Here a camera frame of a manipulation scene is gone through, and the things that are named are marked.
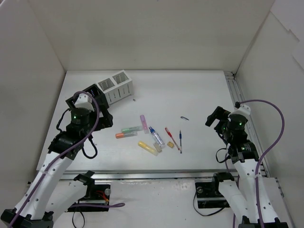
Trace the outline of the orange highlighter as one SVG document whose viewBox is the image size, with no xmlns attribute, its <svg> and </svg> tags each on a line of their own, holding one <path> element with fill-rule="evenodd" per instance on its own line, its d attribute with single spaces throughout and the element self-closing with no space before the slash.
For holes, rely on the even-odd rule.
<svg viewBox="0 0 304 228">
<path fill-rule="evenodd" d="M 126 138 L 126 137 L 134 137 L 137 136 L 137 132 L 125 132 L 125 133 L 117 133 L 115 135 L 116 139 Z"/>
</svg>

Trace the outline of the green highlighter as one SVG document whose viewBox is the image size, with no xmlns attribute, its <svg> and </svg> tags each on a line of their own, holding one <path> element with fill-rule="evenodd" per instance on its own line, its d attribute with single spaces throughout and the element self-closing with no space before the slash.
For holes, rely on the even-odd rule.
<svg viewBox="0 0 304 228">
<path fill-rule="evenodd" d="M 138 132 L 138 131 L 142 131 L 142 130 L 143 130 L 142 126 L 127 127 L 127 128 L 122 129 L 122 133 Z"/>
</svg>

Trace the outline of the pink highlighter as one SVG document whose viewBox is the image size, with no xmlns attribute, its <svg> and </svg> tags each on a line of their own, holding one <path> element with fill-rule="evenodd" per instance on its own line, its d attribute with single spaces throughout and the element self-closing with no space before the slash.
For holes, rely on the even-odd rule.
<svg viewBox="0 0 304 228">
<path fill-rule="evenodd" d="M 148 126 L 147 126 L 147 122 L 146 122 L 145 116 L 144 115 L 140 115 L 140 120 L 141 120 L 141 123 L 142 123 L 142 128 L 143 128 L 144 133 L 148 134 L 149 133 L 149 129 L 148 129 Z"/>
</svg>

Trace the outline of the yellow highlighter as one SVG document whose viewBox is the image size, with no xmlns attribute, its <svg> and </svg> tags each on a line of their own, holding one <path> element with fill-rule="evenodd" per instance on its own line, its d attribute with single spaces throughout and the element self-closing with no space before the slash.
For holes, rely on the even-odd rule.
<svg viewBox="0 0 304 228">
<path fill-rule="evenodd" d="M 159 152 L 157 150 L 155 150 L 154 148 L 150 147 L 149 145 L 147 145 L 146 143 L 142 142 L 142 141 L 139 141 L 138 142 L 138 145 L 148 151 L 149 153 L 153 154 L 154 156 L 157 156 L 159 154 Z"/>
</svg>

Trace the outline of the blue cap spray bottle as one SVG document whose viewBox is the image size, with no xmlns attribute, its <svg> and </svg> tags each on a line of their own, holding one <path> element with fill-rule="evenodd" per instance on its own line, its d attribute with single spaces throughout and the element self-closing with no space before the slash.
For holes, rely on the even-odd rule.
<svg viewBox="0 0 304 228">
<path fill-rule="evenodd" d="M 160 137 L 160 135 L 152 128 L 149 127 L 150 133 L 152 134 L 153 139 L 155 140 L 155 142 L 161 147 L 163 148 L 165 146 L 164 141 L 162 140 L 162 138 Z"/>
</svg>

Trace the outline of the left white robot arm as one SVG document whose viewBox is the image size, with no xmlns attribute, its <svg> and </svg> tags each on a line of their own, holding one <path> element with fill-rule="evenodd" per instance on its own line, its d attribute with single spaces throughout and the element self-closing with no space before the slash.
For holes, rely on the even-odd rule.
<svg viewBox="0 0 304 228">
<path fill-rule="evenodd" d="M 46 159 L 25 196 L 13 209 L 1 215 L 9 228 L 51 228 L 55 220 L 81 199 L 95 194 L 94 172 L 77 175 L 64 191 L 56 191 L 62 175 L 84 142 L 93 141 L 92 132 L 112 127 L 113 116 L 107 108 L 72 108 L 71 122 L 51 142 Z"/>
</svg>

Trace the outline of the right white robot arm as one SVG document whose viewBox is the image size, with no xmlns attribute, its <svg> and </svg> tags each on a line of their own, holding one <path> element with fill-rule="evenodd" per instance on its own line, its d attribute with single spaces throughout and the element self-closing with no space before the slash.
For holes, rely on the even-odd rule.
<svg viewBox="0 0 304 228">
<path fill-rule="evenodd" d="M 222 195 L 233 210 L 240 228 L 286 228 L 287 222 L 281 222 L 269 199 L 260 172 L 259 156 L 256 146 L 247 138 L 245 125 L 248 122 L 250 108 L 240 106 L 229 112 L 218 106 L 207 117 L 206 126 L 215 120 L 215 131 L 228 147 L 228 158 L 238 172 L 242 189 L 228 172 L 213 175 L 211 192 Z"/>
</svg>

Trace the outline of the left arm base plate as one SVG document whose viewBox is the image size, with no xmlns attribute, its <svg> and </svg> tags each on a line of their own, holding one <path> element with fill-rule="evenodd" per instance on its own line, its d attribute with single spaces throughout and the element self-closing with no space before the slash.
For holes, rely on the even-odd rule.
<svg viewBox="0 0 304 228">
<path fill-rule="evenodd" d="M 67 212 L 108 212 L 108 208 L 95 207 L 96 205 L 109 205 L 111 194 L 110 184 L 97 184 L 90 188 L 89 192 L 83 198 L 77 200 L 76 204 L 90 204 L 94 207 L 83 206 L 79 208 L 70 207 Z"/>
</svg>

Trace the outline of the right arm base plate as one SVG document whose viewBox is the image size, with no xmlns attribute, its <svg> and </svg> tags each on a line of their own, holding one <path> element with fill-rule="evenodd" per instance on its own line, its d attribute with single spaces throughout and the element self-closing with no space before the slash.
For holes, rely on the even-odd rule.
<svg viewBox="0 0 304 228">
<path fill-rule="evenodd" d="M 229 208 L 227 200 L 215 190 L 212 182 L 195 182 L 195 203 L 199 209 Z"/>
</svg>

